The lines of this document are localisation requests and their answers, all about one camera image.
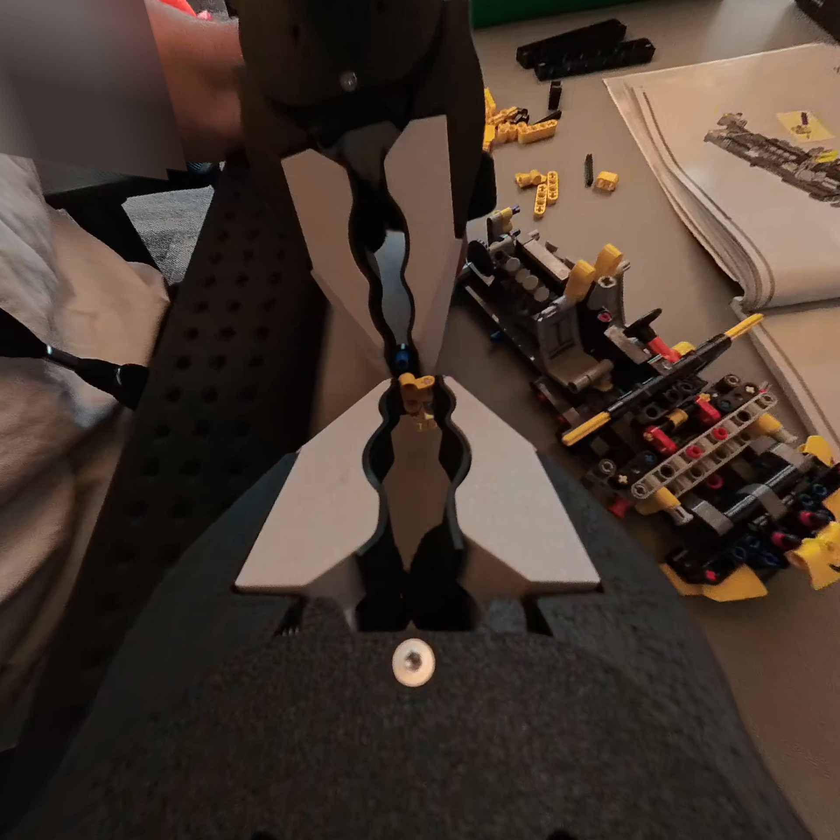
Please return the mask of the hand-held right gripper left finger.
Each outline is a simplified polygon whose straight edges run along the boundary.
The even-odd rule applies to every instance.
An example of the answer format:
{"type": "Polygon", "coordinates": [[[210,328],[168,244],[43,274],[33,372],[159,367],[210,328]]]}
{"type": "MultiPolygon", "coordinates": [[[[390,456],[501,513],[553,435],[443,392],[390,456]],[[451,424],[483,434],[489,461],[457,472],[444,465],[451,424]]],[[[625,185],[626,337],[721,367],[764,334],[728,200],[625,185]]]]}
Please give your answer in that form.
{"type": "Polygon", "coordinates": [[[394,464],[394,380],[384,380],[296,453],[238,573],[252,594],[397,597],[384,479],[394,464]]]}

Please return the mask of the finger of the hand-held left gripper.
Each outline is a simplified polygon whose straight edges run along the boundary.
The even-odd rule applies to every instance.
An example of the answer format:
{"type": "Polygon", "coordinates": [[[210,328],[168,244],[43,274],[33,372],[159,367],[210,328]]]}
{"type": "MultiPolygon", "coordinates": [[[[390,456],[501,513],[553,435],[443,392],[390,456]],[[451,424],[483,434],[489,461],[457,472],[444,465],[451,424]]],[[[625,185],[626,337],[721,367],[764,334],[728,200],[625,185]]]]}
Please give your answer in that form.
{"type": "Polygon", "coordinates": [[[455,235],[447,119],[409,122],[384,158],[385,183],[406,226],[403,277],[413,300],[411,339],[424,371],[444,341],[463,239],[455,235]]]}
{"type": "Polygon", "coordinates": [[[385,184],[373,185],[316,150],[288,156],[281,168],[315,281],[378,375],[393,377],[399,341],[383,311],[375,254],[388,233],[403,231],[402,212],[385,184]]]}

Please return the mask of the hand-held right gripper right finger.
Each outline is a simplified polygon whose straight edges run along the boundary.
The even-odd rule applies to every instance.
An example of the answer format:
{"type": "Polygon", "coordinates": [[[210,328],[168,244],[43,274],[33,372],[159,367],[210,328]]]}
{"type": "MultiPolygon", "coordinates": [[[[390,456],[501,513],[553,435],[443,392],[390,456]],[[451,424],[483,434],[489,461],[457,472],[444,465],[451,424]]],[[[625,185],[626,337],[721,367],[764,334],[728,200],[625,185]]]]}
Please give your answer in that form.
{"type": "Polygon", "coordinates": [[[601,583],[537,449],[446,376],[451,423],[469,449],[455,488],[462,587],[475,601],[589,592],[601,583]]]}

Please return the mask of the yellow lego connector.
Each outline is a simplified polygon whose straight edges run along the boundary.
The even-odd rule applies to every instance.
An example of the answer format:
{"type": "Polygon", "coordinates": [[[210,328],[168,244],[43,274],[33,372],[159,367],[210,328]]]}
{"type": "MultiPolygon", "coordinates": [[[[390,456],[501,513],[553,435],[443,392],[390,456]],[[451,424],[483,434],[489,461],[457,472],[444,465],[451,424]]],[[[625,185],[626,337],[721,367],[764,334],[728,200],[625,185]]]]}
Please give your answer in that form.
{"type": "Polygon", "coordinates": [[[410,372],[398,377],[400,396],[404,411],[412,416],[432,415],[431,405],[434,401],[434,375],[415,376],[410,372]]]}

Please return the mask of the lego car model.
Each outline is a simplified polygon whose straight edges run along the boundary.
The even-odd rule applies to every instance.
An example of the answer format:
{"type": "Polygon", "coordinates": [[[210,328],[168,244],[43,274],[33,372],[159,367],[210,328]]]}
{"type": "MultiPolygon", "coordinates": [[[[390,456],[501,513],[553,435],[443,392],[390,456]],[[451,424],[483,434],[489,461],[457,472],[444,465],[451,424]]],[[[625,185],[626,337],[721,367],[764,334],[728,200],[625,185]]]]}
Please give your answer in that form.
{"type": "Polygon", "coordinates": [[[491,341],[528,363],[561,445],[586,459],[584,484],[618,518],[668,517],[677,545],[660,568],[682,595],[761,597],[790,567],[815,590],[838,583],[837,451],[792,435],[769,384],[707,378],[763,316],[669,346],[659,308],[626,320],[617,248],[573,264],[537,230],[523,233],[519,211],[488,216],[458,288],[491,322],[491,341]]]}

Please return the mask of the pile of yellow lego parts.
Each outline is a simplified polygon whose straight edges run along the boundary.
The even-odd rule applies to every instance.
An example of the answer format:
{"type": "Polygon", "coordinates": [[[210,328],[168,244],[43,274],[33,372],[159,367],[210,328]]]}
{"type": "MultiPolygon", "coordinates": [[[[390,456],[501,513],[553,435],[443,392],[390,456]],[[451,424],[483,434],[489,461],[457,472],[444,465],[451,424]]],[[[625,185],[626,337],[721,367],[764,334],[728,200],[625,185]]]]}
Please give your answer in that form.
{"type": "MultiPolygon", "coordinates": [[[[485,125],[482,153],[491,157],[496,147],[516,144],[523,148],[550,140],[557,132],[561,110],[550,112],[540,121],[531,123],[524,108],[499,108],[490,89],[484,89],[485,125]]],[[[560,177],[557,171],[541,172],[539,169],[522,171],[514,175],[521,191],[533,191],[532,217],[539,221],[547,209],[557,203],[560,194],[560,177]]],[[[595,173],[591,189],[601,193],[614,193],[620,182],[619,175],[611,171],[595,173]]]]}

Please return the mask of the lego instruction booklet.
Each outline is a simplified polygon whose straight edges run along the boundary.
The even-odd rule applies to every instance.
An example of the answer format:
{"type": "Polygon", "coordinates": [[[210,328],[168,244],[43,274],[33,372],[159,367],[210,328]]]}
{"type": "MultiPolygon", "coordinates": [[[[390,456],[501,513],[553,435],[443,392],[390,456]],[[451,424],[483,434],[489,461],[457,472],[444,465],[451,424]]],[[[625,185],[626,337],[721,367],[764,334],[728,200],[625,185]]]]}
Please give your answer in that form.
{"type": "Polygon", "coordinates": [[[604,80],[675,212],[738,285],[803,424],[839,443],[839,48],[604,80]]]}

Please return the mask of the black perforated chair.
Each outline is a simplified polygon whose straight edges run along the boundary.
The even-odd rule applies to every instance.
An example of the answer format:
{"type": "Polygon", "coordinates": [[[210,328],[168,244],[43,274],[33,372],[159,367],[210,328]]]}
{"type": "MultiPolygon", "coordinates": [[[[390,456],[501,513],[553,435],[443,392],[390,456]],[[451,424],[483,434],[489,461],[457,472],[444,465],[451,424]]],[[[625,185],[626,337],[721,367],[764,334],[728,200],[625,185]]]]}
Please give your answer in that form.
{"type": "Polygon", "coordinates": [[[307,436],[327,301],[298,223],[243,157],[216,182],[164,321],[34,718],[74,728],[186,549],[307,436]]]}

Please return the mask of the green plastic bin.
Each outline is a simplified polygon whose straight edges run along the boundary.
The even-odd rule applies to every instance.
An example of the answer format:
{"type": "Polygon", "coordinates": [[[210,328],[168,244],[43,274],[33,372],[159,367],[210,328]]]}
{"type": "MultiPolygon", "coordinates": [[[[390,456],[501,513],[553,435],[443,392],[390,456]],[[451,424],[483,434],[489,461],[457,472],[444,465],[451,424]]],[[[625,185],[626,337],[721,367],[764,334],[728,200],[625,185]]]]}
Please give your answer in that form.
{"type": "Polygon", "coordinates": [[[473,29],[638,4],[639,1],[469,1],[473,29]]]}

